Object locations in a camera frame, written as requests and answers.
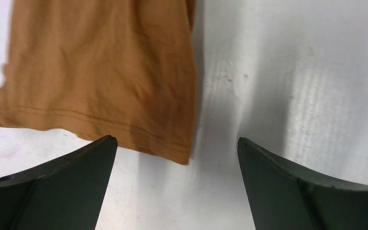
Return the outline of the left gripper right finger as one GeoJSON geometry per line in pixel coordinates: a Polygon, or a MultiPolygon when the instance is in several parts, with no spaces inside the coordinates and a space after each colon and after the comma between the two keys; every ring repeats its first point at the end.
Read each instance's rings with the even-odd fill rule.
{"type": "Polygon", "coordinates": [[[258,230],[368,230],[368,185],[331,177],[247,138],[237,154],[258,230]]]}

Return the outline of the brown underwear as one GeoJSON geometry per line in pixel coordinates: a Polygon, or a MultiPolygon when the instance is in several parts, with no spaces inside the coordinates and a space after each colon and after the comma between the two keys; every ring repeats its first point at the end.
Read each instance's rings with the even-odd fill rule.
{"type": "Polygon", "coordinates": [[[15,0],[0,127],[106,135],[189,162],[194,0],[15,0]]]}

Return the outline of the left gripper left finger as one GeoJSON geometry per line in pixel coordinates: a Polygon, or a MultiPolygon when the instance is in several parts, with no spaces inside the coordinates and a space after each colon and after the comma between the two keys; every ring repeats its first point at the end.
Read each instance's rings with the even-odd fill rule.
{"type": "Polygon", "coordinates": [[[117,139],[0,178],[0,230],[93,230],[115,161],[117,139]]]}

